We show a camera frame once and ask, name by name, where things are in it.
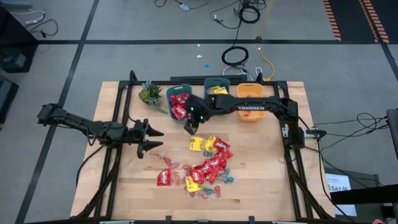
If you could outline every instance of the wooden table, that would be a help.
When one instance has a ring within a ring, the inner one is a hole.
[[[299,115],[311,126],[313,124],[307,95],[302,82],[288,82],[291,99],[298,102]],[[163,86],[165,94],[169,86]],[[203,86],[192,86],[193,93],[203,96]],[[181,124],[172,121],[169,115],[156,112],[138,98],[141,86],[134,86],[130,104],[133,119],[148,118],[154,129],[162,131],[162,137],[149,138],[163,141],[164,144],[150,152],[166,152],[181,164],[200,164],[203,155],[188,150],[190,135]],[[118,82],[104,82],[98,98],[94,120],[111,121]],[[264,86],[264,95],[272,96],[273,87]],[[236,96],[236,86],[230,87]],[[165,97],[162,107],[167,108]],[[238,113],[214,116],[209,122],[200,125],[197,135],[208,137],[212,134],[231,145],[234,156],[228,160],[231,175],[236,178],[232,184],[221,184],[221,197],[206,201],[191,199],[184,192],[183,185],[177,187],[156,186],[157,175],[165,168],[162,160],[144,155],[136,156],[136,145],[123,146],[119,179],[114,199],[112,219],[164,220],[171,215],[173,220],[248,220],[255,216],[261,220],[294,221],[294,208],[290,193],[284,149],[278,120],[271,113],[258,122],[248,123],[238,118]],[[307,146],[316,148],[315,140],[306,139]],[[86,157],[98,145],[87,147]],[[72,215],[79,213],[90,201],[99,187],[105,150],[91,158],[81,170],[80,181],[72,207]],[[322,190],[319,160],[316,152],[302,149],[303,164],[308,188],[320,205],[334,216],[333,207]],[[326,183],[322,167],[323,180]],[[302,216],[305,217],[302,194],[298,189]]]

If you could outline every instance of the paper sheet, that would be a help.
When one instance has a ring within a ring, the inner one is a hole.
[[[349,184],[349,178],[346,175],[337,175],[337,174],[326,174],[329,185],[329,192],[337,192],[342,190],[351,190],[351,186]],[[356,217],[355,205],[337,205],[340,209],[342,209],[345,214]],[[336,207],[335,214],[343,215]]]

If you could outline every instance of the gray floor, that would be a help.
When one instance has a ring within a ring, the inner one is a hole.
[[[32,1],[60,25],[54,39],[80,39],[93,0]],[[234,31],[212,22],[208,13],[230,1],[213,1],[188,13],[175,2],[156,8],[148,0],[100,0],[88,39],[233,39]],[[197,4],[187,0],[187,4]],[[279,0],[266,28],[267,39],[333,39],[321,1]],[[218,14],[236,21],[231,10]],[[253,39],[260,24],[242,26],[239,38]],[[271,72],[255,45],[248,48],[246,68]],[[42,104],[57,102],[76,45],[41,45],[29,73],[7,75],[20,85],[0,131],[0,221],[13,223],[47,134],[36,124]],[[140,80],[168,80],[171,76],[221,75],[220,56],[229,45],[86,45],[70,87],[65,109],[92,118],[103,81],[125,80],[134,70]],[[398,57],[398,46],[390,45]],[[303,81],[314,122],[355,119],[360,112],[384,116],[396,108],[397,80],[379,45],[262,45],[276,68],[274,80]],[[228,59],[239,58],[230,54]],[[356,123],[323,127],[330,133],[349,134]],[[325,137],[322,146],[335,138]],[[83,160],[86,139],[78,132],[58,129],[39,179],[26,221],[68,218],[75,193],[75,176]],[[383,184],[396,184],[398,162],[388,130],[347,139],[325,149],[325,157],[341,169],[378,174]]]

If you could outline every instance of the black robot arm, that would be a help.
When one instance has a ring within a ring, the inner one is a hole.
[[[68,128],[81,131],[88,138],[98,140],[102,146],[118,147],[121,144],[138,144],[137,156],[142,159],[144,151],[148,151],[163,143],[146,140],[148,136],[163,136],[160,131],[156,131],[148,123],[148,119],[143,122],[137,120],[133,128],[127,128],[125,125],[112,121],[90,121],[75,114],[71,114],[59,105],[43,105],[39,115],[39,124],[44,126],[48,124],[62,124]]]
[[[212,95],[208,103],[195,95],[190,95],[185,103],[185,109],[190,113],[190,119],[185,123],[185,130],[195,134],[199,123],[208,121],[214,115],[229,114],[234,111],[270,111],[277,119],[287,125],[290,145],[294,148],[304,147],[304,132],[299,127],[297,102],[288,99],[278,99],[274,96],[263,98],[236,98],[231,95]]]

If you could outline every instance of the teal basket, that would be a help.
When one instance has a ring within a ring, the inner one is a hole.
[[[173,86],[167,89],[166,91],[166,97],[167,97],[167,106],[169,107],[169,115],[172,117],[172,119],[177,123],[177,124],[185,124],[186,119],[177,119],[175,115],[173,114],[172,111],[172,104],[170,102],[170,96],[171,95],[179,95],[181,93],[189,93],[189,95],[192,95],[192,87],[187,84],[183,85],[178,85],[178,86]]]
[[[210,105],[210,103],[211,103],[210,97],[207,94],[208,89],[210,89],[211,87],[214,87],[214,86],[223,86],[226,88],[226,90],[229,93],[229,85],[230,84],[231,84],[231,82],[226,78],[207,78],[205,80],[205,101],[207,102],[207,105]]]

